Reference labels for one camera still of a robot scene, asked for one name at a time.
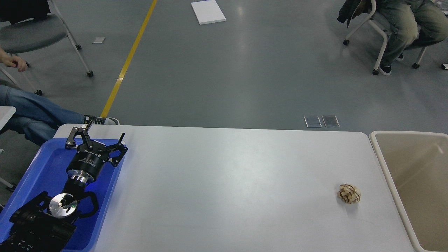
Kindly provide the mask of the person's bare hand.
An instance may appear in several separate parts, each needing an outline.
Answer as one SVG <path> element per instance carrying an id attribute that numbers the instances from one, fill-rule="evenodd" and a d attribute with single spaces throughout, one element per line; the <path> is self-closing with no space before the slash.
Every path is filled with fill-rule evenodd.
<path id="1" fill-rule="evenodd" d="M 1 55 L 1 62 L 6 67 L 17 68 L 18 72 L 24 72 L 28 68 L 26 61 L 19 56 Z"/>

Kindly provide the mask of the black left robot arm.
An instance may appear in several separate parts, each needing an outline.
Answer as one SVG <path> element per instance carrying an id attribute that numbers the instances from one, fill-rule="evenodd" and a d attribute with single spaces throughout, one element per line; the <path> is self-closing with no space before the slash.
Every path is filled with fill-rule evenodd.
<path id="1" fill-rule="evenodd" d="M 91 139 L 89 126 L 44 143 L 1 211 L 2 252 L 88 252 L 128 148 Z"/>

